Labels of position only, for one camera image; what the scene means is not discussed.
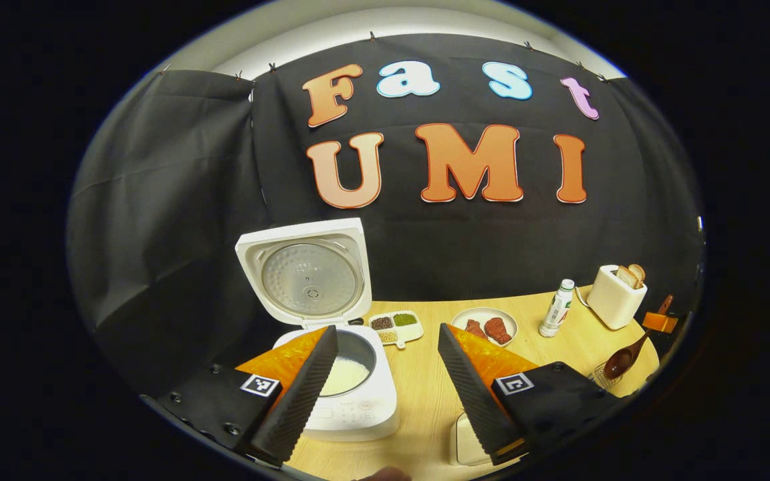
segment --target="light wood tabletop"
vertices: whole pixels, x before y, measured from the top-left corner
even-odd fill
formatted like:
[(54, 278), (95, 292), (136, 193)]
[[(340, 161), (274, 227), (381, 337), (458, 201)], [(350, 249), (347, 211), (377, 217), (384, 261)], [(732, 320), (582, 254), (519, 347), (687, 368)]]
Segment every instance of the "light wood tabletop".
[[(584, 298), (591, 287), (580, 287)], [(424, 335), (406, 342), (404, 350), (385, 346), (397, 389), (400, 428), (387, 438), (367, 442), (328, 442), (302, 436), (287, 465), (333, 481), (364, 478), (385, 466), (403, 469), (415, 481), (449, 481), (477, 478), (516, 463), (512, 460), (500, 466), (452, 466), (447, 462), (450, 430), (464, 410), (438, 353), (439, 326), (473, 307), (500, 309), (519, 324), (519, 332), (507, 349), (538, 365), (565, 362), (584, 375), (618, 348), (632, 344), (644, 334), (634, 321), (611, 331), (573, 296), (560, 331), (554, 337), (543, 337), (538, 329), (553, 296), (554, 293), (538, 293), (478, 301), (374, 301), (364, 316), (365, 325), (378, 314), (407, 310), (418, 314), (424, 326)], [(657, 353), (648, 340), (635, 365), (609, 391), (620, 397), (630, 395), (644, 385), (646, 377), (658, 366)]]

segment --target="bread slice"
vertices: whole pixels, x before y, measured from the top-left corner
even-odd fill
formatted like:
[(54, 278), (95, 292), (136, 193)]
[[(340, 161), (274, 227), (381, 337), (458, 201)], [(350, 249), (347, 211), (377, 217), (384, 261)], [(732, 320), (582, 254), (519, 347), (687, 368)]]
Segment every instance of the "bread slice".
[(638, 277), (626, 267), (620, 265), (620, 267), (617, 268), (617, 277), (632, 289), (638, 288)]
[(641, 281), (641, 284), (644, 283), (645, 280), (647, 280), (647, 271), (644, 271), (644, 268), (642, 268), (640, 265), (637, 265), (637, 264), (629, 265), (629, 271), (632, 271), (635, 277), (637, 277), (638, 280)]

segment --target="white bottle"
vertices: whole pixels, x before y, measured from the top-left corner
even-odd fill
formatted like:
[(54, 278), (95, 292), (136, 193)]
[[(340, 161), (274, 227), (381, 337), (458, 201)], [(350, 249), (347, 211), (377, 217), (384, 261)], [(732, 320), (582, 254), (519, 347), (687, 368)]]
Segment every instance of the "white bottle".
[(540, 325), (540, 334), (544, 337), (553, 337), (560, 329), (563, 320), (566, 319), (566, 313), (569, 313), (569, 306), (572, 304), (572, 289), (575, 283), (571, 279), (560, 281), (560, 288), (554, 293), (554, 298), (548, 307), (548, 313), (545, 320)]

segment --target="orange letter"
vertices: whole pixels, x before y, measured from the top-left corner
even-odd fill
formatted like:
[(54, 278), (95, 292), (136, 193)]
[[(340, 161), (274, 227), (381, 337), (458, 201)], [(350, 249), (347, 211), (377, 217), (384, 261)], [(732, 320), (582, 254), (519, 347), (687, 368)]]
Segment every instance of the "orange letter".
[(587, 200), (584, 180), (581, 175), (581, 152), (584, 143), (571, 135), (555, 135), (554, 143), (560, 149), (560, 162), (563, 164), (563, 179), (557, 189), (557, 200), (568, 204), (581, 204)]
[(382, 134), (372, 132), (352, 137), (349, 145), (358, 150), (361, 164), (361, 186), (346, 190), (340, 186), (337, 176), (337, 152), (339, 142), (323, 142), (308, 148), (308, 156), (314, 161), (314, 178), (317, 190), (327, 204), (339, 209), (358, 209), (379, 197), (382, 176), (379, 174), (379, 144), (385, 140)]
[(421, 192), (423, 200), (449, 202), (456, 198), (456, 190), (447, 182), (449, 171), (465, 198), (474, 198), (487, 170), (489, 180), (483, 188), (485, 200), (515, 202), (525, 195), (516, 174), (519, 131), (515, 128), (508, 125), (486, 127), (474, 152), (450, 124), (421, 125), (415, 130), (415, 135), (427, 143), (430, 183)]
[(310, 79), (302, 85), (311, 95), (312, 115), (308, 119), (308, 127), (318, 127), (346, 113), (346, 106), (339, 106), (334, 98), (340, 95), (343, 100), (349, 100), (352, 97), (352, 80), (348, 77), (358, 77), (360, 74), (361, 67), (351, 64)]

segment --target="white appliance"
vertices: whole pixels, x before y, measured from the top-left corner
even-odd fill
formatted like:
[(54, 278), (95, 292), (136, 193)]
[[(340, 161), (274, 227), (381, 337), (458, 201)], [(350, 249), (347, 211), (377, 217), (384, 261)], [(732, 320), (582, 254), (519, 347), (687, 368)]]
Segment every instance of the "white appliance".
[[(400, 415), (385, 348), (370, 327), (349, 325), (372, 302), (361, 219), (251, 232), (239, 237), (235, 250), (266, 311), (282, 323), (302, 326), (282, 335), (274, 347), (313, 329), (336, 326), (337, 359), (326, 383), (330, 395), (317, 399), (303, 436), (351, 442), (393, 434)], [(340, 371), (345, 366), (348, 370)]]
[(622, 329), (632, 322), (632, 317), (641, 307), (647, 286), (632, 289), (617, 277), (618, 265), (602, 265), (593, 281), (593, 289), (587, 294), (587, 305), (608, 326), (608, 329)]

